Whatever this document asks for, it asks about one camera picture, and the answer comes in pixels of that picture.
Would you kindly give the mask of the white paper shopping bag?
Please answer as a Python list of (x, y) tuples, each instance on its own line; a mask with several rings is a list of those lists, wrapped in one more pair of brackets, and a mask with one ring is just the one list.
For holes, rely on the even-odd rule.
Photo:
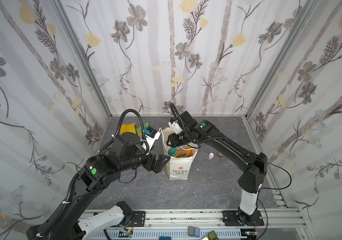
[[(171, 149), (171, 147), (167, 146), (167, 139), (168, 136), (174, 131), (171, 128), (165, 128), (161, 129), (159, 128), (159, 131), (162, 136), (162, 143), (163, 143), (163, 151), (166, 156), (168, 155), (168, 150)], [(181, 146), (184, 149), (190, 149), (191, 147), (188, 145)], [(171, 157), (170, 161), (167, 163), (167, 171), (168, 171), (168, 176), (169, 180), (187, 180), (188, 175), (190, 172), (191, 165), (197, 155), (198, 149), (192, 148), (194, 150), (194, 155), (189, 158), (173, 158)]]

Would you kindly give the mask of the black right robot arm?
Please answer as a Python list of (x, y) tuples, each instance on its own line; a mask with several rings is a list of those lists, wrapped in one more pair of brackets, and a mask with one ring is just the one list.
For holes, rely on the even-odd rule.
[(255, 222), (259, 192), (268, 189), (262, 186), (267, 175), (267, 166), (276, 168), (278, 166), (268, 162), (264, 153), (256, 154), (243, 148), (208, 120), (197, 122), (187, 111), (180, 114), (174, 103), (170, 103), (170, 109), (173, 114), (170, 127), (174, 133), (169, 135), (167, 146), (171, 148), (188, 146), (198, 149), (202, 144), (207, 144), (233, 162), (243, 172), (238, 179), (242, 192), (236, 213), (237, 221), (242, 226)]

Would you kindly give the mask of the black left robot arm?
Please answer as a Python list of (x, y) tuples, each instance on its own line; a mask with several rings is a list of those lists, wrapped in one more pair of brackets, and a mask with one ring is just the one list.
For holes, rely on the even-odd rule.
[(82, 230), (79, 218), (98, 195), (121, 177), (122, 172), (139, 167), (157, 174), (162, 171), (169, 156), (151, 154), (145, 135), (120, 134), (128, 113), (135, 114), (141, 124), (144, 122), (136, 110), (122, 113), (114, 137), (74, 175), (64, 200), (49, 219), (27, 230), (29, 240), (85, 240), (88, 231)]

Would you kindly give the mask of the green snack bag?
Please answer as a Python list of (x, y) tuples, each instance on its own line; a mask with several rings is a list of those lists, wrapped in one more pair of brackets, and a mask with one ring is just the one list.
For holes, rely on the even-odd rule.
[(136, 132), (137, 132), (137, 135), (140, 137), (140, 139), (142, 139), (143, 131), (142, 131), (141, 126), (136, 128)]

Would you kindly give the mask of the yellow chip bag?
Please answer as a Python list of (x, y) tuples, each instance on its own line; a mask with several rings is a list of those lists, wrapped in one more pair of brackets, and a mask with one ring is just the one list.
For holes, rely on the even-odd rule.
[(123, 133), (133, 133), (136, 135), (136, 123), (122, 125), (120, 129), (120, 135), (122, 135)]

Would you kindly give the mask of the green yellow snack pack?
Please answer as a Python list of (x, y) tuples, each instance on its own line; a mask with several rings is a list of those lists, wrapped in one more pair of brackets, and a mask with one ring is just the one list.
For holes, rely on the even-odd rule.
[(144, 123), (144, 130), (146, 130), (148, 127), (150, 127), (151, 123), (150, 122), (146, 122)]

